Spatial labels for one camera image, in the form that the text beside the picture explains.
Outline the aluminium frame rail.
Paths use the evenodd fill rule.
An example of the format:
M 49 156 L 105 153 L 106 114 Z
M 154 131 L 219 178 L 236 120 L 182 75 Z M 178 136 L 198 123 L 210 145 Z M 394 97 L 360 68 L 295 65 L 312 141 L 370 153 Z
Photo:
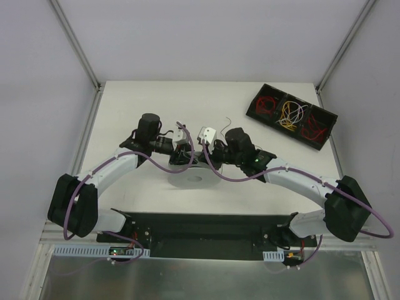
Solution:
M 70 240 L 63 237 L 63 229 L 51 221 L 46 221 L 39 244 L 96 244 L 97 233 L 91 232 L 86 237 L 74 236 Z M 320 250 L 327 251 L 376 251 L 376 240 L 369 236 L 358 236 L 354 242 L 344 242 L 332 234 L 324 234 Z

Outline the black three-compartment bin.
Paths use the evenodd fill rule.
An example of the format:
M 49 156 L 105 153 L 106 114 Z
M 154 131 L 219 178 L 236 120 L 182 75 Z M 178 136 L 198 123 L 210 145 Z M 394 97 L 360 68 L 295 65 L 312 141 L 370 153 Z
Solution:
M 321 150 L 338 116 L 280 89 L 263 84 L 246 116 L 313 149 Z

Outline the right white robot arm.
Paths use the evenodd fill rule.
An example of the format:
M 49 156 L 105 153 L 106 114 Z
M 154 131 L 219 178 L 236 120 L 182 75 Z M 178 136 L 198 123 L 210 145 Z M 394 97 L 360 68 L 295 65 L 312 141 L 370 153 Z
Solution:
M 305 237 L 324 233 L 351 243 L 371 214 L 371 205 L 354 178 L 334 179 L 298 169 L 273 153 L 256 149 L 240 127 L 228 131 L 225 141 L 217 139 L 215 130 L 207 127 L 197 140 L 213 172 L 224 164 L 234 165 L 245 174 L 243 181 L 257 179 L 284 187 L 320 207 L 290 215 L 278 229 L 285 246 L 293 247 Z

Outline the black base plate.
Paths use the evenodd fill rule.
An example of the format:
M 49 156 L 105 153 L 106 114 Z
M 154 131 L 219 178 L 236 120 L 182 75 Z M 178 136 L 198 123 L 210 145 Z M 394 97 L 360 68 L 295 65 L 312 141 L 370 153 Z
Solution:
M 98 234 L 96 241 L 121 245 L 134 238 L 152 258 L 260 261 L 263 253 L 284 246 L 313 248 L 313 234 L 298 238 L 284 225 L 288 215 L 220 215 L 129 212 L 116 237 Z

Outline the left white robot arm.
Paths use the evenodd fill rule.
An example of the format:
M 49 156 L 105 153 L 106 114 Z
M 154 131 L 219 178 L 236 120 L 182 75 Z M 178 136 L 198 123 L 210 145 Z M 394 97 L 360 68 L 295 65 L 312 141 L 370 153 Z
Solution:
M 110 232 L 118 243 L 126 243 L 132 236 L 128 215 L 115 209 L 99 208 L 101 194 L 118 179 L 149 161 L 160 170 L 174 171 L 151 158 L 152 153 L 168 156 L 178 154 L 186 146 L 193 147 L 193 139 L 185 125 L 177 122 L 173 137 L 161 133 L 160 117 L 143 114 L 137 128 L 103 162 L 78 175 L 64 174 L 56 183 L 47 218 L 63 229 L 63 238 L 83 238 L 89 233 Z

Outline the grey plastic spool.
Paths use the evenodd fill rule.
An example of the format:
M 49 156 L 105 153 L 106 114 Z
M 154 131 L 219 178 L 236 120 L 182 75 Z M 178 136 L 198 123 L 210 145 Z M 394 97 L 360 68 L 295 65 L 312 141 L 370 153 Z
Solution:
M 168 183 L 179 189 L 209 189 L 221 182 L 207 164 L 201 151 L 194 153 L 191 167 L 179 174 L 168 174 Z

